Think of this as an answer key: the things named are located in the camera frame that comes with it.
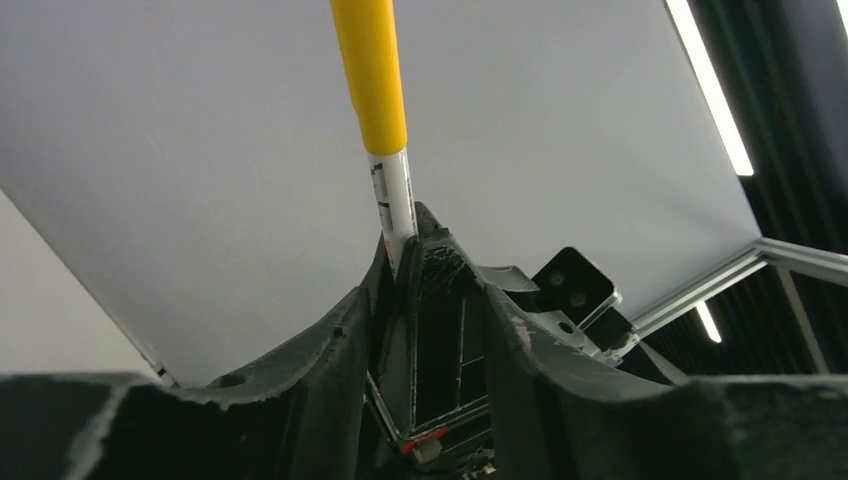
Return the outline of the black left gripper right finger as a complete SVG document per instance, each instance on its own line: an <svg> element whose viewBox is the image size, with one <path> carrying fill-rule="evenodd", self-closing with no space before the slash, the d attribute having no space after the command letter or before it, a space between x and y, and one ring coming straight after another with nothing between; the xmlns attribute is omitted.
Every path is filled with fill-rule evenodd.
<svg viewBox="0 0 848 480"><path fill-rule="evenodd" d="M678 386L596 361L486 290L485 375L502 479L843 479L847 379Z"/></svg>

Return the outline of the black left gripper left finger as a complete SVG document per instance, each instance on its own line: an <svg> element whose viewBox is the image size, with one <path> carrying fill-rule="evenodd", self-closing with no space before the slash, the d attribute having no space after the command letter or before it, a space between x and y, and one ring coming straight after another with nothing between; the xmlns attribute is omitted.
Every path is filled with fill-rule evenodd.
<svg viewBox="0 0 848 480"><path fill-rule="evenodd" d="M5 375L5 479L351 479L369 295L203 388L134 373Z"/></svg>

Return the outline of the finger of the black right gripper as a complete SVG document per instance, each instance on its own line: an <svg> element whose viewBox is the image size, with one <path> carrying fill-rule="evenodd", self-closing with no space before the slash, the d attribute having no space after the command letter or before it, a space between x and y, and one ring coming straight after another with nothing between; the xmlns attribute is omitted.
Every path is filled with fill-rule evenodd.
<svg viewBox="0 0 848 480"><path fill-rule="evenodd" d="M394 277L385 250L383 236L379 237L373 260L361 286L367 290L370 304L370 314L367 320L368 370L377 371L395 295Z"/></svg>
<svg viewBox="0 0 848 480"><path fill-rule="evenodd" d="M490 430L480 269L422 202L394 277L394 306L370 402L400 457L463 452Z"/></svg>

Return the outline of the yellow marker cap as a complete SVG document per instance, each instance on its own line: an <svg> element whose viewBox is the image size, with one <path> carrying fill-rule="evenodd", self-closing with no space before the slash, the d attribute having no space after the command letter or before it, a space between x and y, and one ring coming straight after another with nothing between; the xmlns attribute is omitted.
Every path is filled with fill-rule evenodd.
<svg viewBox="0 0 848 480"><path fill-rule="evenodd" d="M363 145L378 156L398 153L408 136L393 2L330 5Z"/></svg>

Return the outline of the white marker pen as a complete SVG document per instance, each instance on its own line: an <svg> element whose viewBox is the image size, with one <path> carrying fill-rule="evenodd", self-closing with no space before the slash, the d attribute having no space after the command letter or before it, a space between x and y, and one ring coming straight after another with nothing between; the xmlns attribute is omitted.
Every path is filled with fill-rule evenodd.
<svg viewBox="0 0 848 480"><path fill-rule="evenodd" d="M369 161L385 251L396 277L407 241L418 235L407 149L370 154Z"/></svg>

